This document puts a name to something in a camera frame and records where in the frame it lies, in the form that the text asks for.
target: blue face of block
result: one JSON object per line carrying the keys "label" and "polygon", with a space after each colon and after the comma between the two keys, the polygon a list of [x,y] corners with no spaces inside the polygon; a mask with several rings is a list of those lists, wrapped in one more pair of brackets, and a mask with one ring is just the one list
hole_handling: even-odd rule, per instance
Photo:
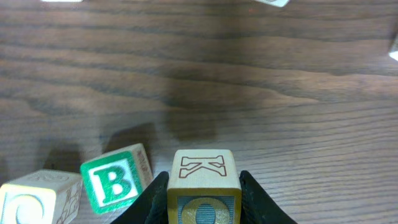
{"label": "blue face of block", "polygon": [[233,196],[179,196],[178,224],[195,219],[197,224],[213,224],[216,219],[223,224],[232,224],[234,218]]}

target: green letter b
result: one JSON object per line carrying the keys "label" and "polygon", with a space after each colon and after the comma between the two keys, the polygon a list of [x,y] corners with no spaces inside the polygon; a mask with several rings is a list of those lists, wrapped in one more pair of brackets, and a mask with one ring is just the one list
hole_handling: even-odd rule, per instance
{"label": "green letter b", "polygon": [[[111,180],[109,176],[110,173],[116,174],[116,178]],[[125,173],[126,172],[123,170],[123,168],[119,166],[112,166],[94,172],[94,175],[99,177],[104,190],[105,199],[103,200],[103,203],[110,203],[112,201],[122,199],[129,194],[131,191],[131,183],[123,179]],[[122,192],[119,194],[115,194],[113,191],[113,186],[116,184],[120,185],[122,188]]]}

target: alphabet block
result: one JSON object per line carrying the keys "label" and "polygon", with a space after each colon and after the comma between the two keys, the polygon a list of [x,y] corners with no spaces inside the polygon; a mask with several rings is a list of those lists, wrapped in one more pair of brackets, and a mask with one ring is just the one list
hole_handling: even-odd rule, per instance
{"label": "alphabet block", "polygon": [[153,179],[142,144],[103,154],[85,162],[80,171],[97,214],[130,206]]}
{"label": "alphabet block", "polygon": [[80,174],[42,169],[0,189],[0,224],[67,224],[79,210]]}
{"label": "alphabet block", "polygon": [[169,223],[239,224],[242,190],[229,150],[178,150],[167,186]]}

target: dark wooden surface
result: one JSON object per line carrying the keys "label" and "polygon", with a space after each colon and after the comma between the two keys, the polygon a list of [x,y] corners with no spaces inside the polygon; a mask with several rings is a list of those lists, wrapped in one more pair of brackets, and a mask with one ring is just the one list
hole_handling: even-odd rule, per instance
{"label": "dark wooden surface", "polygon": [[[231,149],[299,223],[398,223],[396,0],[0,0],[0,181]],[[74,224],[109,223],[83,190]]]}

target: green border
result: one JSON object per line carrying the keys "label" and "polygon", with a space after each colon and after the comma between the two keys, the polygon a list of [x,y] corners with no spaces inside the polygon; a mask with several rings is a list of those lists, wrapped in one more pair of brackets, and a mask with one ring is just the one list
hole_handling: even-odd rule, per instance
{"label": "green border", "polygon": [[[133,157],[133,155],[131,152],[120,152],[120,153],[117,153],[112,156],[106,156],[104,158],[101,158],[101,159],[98,159],[95,161],[84,163],[80,166],[80,173],[81,173],[81,177],[83,178],[83,182],[86,187],[88,199],[89,199],[91,207],[93,208],[95,213],[104,214],[107,212],[112,212],[113,210],[116,210],[121,207],[129,206],[142,193],[142,185],[140,183],[139,174],[137,172],[136,165],[135,165],[132,157]],[[129,163],[129,167],[130,167],[131,174],[132,174],[132,179],[134,181],[134,184],[136,185],[138,195],[133,198],[129,198],[129,199],[126,199],[126,200],[123,200],[120,202],[116,202],[115,204],[107,205],[105,207],[100,207],[98,204],[98,201],[97,201],[97,197],[94,192],[93,184],[90,181],[90,175],[89,175],[88,171],[92,168],[99,167],[99,166],[102,166],[105,164],[109,164],[111,162],[120,161],[122,159],[127,159],[128,163]]]}

